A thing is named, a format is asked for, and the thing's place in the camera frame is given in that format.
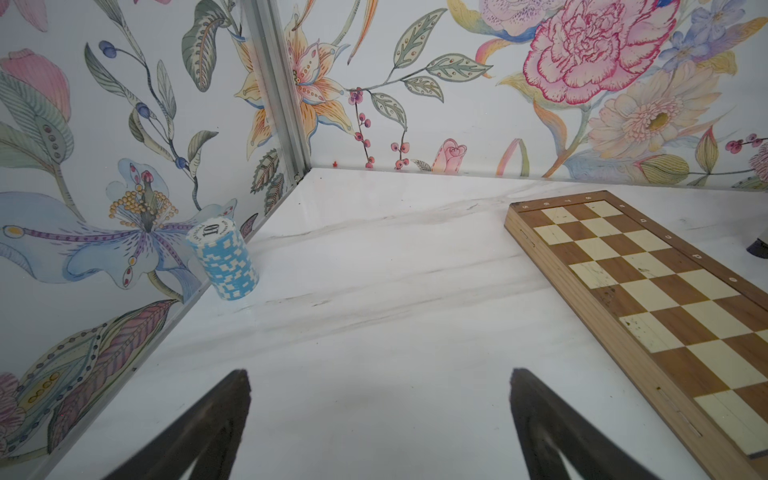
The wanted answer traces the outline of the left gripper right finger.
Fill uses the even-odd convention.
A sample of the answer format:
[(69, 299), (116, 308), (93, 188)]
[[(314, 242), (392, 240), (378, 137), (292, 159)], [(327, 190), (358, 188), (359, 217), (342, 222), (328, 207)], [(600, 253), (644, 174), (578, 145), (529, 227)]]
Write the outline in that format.
[(531, 479), (568, 479), (566, 463), (583, 479), (656, 477), (531, 371), (512, 371), (509, 403)]

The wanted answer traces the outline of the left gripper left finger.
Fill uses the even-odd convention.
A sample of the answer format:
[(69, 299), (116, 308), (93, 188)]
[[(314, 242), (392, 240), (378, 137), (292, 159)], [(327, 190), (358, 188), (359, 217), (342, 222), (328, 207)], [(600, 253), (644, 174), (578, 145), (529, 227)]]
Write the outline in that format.
[(209, 390), (143, 449), (106, 476), (113, 479), (228, 479), (251, 404), (247, 371)]

